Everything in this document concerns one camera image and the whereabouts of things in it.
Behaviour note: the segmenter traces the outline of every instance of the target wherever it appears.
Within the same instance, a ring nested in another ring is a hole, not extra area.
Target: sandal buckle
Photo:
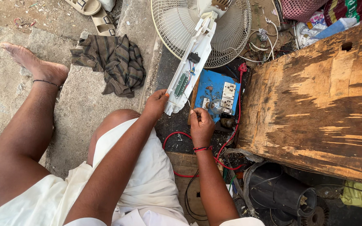
[[[115,30],[114,29],[109,29],[108,32],[110,33],[111,36],[115,35]]]
[[[110,23],[111,23],[111,22],[110,22],[110,19],[108,18],[108,16],[103,17],[103,20],[104,20],[104,23],[106,23],[106,24],[110,24]]]
[[[86,2],[84,0],[78,0],[77,3],[82,7],[84,7],[84,5],[86,4]]]

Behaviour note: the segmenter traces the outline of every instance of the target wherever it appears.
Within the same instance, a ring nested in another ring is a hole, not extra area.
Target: hole in wood
[[[346,50],[347,52],[349,52],[352,48],[353,48],[352,42],[344,43],[341,45],[341,49]]]

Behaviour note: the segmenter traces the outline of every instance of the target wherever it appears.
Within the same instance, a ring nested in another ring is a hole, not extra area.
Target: wire fan grill
[[[200,17],[197,0],[151,0],[154,25],[166,47],[182,59]],[[205,68],[223,66],[238,56],[251,30],[249,0],[236,0],[217,21]]]

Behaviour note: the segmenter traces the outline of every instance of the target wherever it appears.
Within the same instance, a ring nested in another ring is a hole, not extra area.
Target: striped cloth
[[[114,92],[121,97],[134,97],[133,89],[143,86],[146,70],[138,46],[115,36],[89,35],[81,39],[82,49],[71,49],[74,65],[92,67],[95,72],[104,72],[106,87],[102,94]]]

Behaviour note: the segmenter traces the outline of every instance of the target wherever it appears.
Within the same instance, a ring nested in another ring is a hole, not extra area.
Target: light bulb
[[[210,103],[206,103],[206,108],[212,110],[214,114],[219,115],[226,110],[225,105],[223,100],[214,99]]]

